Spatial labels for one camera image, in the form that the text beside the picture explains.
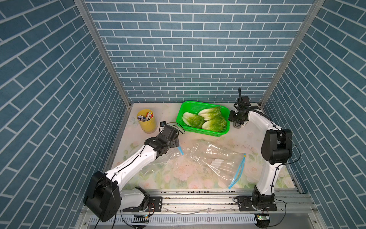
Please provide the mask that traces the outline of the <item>aluminium rail frame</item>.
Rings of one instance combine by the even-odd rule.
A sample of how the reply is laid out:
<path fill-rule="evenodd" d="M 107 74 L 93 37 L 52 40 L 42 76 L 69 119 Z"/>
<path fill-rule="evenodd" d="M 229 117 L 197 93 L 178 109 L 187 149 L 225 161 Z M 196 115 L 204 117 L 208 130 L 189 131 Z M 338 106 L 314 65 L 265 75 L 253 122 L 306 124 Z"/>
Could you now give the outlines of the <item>aluminium rail frame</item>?
<path fill-rule="evenodd" d="M 245 190 L 152 190 L 158 199 L 146 212 L 118 211 L 106 222 L 83 209 L 77 229 L 324 229 L 309 194 L 276 193 L 276 211 L 249 207 Z"/>

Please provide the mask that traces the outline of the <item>clear zipper bag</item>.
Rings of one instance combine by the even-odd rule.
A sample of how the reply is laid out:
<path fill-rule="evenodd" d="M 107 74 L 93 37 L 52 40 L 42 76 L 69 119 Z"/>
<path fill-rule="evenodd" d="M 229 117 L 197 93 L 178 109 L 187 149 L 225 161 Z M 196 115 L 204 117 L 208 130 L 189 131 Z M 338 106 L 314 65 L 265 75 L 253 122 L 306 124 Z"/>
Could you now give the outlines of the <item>clear zipper bag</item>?
<path fill-rule="evenodd" d="M 166 154 L 163 154 L 157 160 L 145 166 L 133 179 L 137 184 L 152 182 L 158 187 L 163 183 L 166 176 L 168 176 L 168 181 L 170 181 L 170 170 L 173 169 L 174 162 L 183 155 L 184 152 L 181 147 L 170 149 Z"/>
<path fill-rule="evenodd" d="M 195 142 L 189 151 L 189 156 L 228 189 L 241 178 L 246 160 L 246 154 L 221 148 L 204 140 Z"/>

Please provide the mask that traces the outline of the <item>chinese cabbage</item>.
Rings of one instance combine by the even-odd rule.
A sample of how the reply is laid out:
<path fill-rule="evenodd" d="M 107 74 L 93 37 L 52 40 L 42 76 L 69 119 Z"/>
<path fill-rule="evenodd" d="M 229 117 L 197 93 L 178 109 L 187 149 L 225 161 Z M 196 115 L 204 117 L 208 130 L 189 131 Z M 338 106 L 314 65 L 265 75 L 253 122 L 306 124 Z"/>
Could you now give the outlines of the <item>chinese cabbage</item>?
<path fill-rule="evenodd" d="M 189 113 L 189 112 L 185 112 L 182 116 L 182 120 L 183 122 L 193 128 L 202 128 L 202 125 L 205 123 L 205 120 L 203 117 L 197 115 L 197 114 L 193 114 L 193 113 Z"/>
<path fill-rule="evenodd" d="M 227 127 L 227 120 L 221 115 L 215 117 L 212 120 L 206 121 L 202 125 L 203 130 L 209 130 L 214 132 L 223 132 L 226 130 L 226 127 Z"/>
<path fill-rule="evenodd" d="M 222 114 L 221 108 L 219 106 L 204 109 L 198 113 L 198 115 L 203 117 L 205 121 L 212 120 L 212 119 L 216 118 L 217 116 L 220 116 L 221 114 Z"/>

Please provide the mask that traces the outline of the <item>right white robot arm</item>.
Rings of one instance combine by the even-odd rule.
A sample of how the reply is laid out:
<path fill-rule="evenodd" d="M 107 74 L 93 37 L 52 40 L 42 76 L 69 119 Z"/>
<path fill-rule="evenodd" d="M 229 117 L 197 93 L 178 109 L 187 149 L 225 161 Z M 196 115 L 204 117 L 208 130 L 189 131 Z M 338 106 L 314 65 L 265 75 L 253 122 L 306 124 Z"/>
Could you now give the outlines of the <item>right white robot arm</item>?
<path fill-rule="evenodd" d="M 261 177 L 253 189 L 251 199 L 243 202 L 242 206 L 246 210 L 277 210 L 274 187 L 282 166 L 292 157 L 292 132 L 277 126 L 268 116 L 258 111 L 256 106 L 251 106 L 247 96 L 239 95 L 234 108 L 236 111 L 230 112 L 228 121 L 235 128 L 251 122 L 264 134 L 261 155 L 265 163 Z"/>

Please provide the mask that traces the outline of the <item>yellow cup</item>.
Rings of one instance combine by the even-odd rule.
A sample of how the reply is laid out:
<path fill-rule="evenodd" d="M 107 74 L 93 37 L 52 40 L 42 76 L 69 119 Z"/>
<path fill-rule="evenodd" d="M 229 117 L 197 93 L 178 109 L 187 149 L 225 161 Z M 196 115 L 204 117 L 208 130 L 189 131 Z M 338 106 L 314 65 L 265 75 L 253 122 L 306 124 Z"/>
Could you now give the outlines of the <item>yellow cup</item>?
<path fill-rule="evenodd" d="M 153 133 L 157 129 L 154 112 L 150 109 L 144 109 L 138 112 L 137 119 L 140 127 L 145 133 Z"/>

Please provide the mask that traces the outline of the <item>green plastic basket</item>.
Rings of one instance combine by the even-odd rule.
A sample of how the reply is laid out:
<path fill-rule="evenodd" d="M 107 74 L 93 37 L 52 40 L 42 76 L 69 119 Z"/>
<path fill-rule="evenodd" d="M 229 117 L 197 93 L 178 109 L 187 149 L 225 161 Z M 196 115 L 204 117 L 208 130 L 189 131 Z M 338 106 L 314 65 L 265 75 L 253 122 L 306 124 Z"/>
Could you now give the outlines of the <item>green plastic basket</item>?
<path fill-rule="evenodd" d="M 229 113 L 223 106 L 188 101 L 181 105 L 176 123 L 189 132 L 219 137 L 230 129 Z"/>

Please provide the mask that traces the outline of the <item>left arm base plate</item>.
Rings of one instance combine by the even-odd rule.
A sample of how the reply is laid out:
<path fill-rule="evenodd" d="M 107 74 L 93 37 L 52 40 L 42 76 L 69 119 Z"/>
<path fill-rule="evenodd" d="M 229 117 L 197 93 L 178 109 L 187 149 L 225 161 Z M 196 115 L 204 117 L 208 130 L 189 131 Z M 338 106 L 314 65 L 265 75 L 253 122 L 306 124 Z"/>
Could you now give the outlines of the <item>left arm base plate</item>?
<path fill-rule="evenodd" d="M 145 198 L 138 207 L 121 207 L 123 212 L 161 212 L 163 197 L 150 196 Z"/>

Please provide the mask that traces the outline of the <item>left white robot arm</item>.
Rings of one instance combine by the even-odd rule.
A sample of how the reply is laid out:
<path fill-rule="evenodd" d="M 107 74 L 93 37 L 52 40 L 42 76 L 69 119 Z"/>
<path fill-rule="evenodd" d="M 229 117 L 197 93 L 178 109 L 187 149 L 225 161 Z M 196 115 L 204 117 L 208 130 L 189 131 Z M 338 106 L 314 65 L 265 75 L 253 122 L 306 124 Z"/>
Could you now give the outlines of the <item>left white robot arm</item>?
<path fill-rule="evenodd" d="M 147 139 L 144 145 L 122 164 L 107 172 L 97 171 L 92 175 L 83 203 L 100 221 L 108 221 L 116 216 L 118 210 L 147 210 L 149 193 L 141 187 L 127 191 L 123 191 L 123 188 L 145 166 L 166 154 L 169 149 L 179 147 L 180 130 L 165 122 L 163 124 L 156 137 Z"/>

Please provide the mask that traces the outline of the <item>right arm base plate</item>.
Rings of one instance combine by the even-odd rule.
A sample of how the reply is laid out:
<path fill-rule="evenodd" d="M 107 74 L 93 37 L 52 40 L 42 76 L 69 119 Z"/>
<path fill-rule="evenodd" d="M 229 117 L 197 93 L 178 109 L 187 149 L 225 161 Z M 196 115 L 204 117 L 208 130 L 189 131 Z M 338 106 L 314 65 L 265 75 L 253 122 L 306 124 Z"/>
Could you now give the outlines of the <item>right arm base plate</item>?
<path fill-rule="evenodd" d="M 277 211 L 274 195 L 237 196 L 233 201 L 240 211 Z"/>

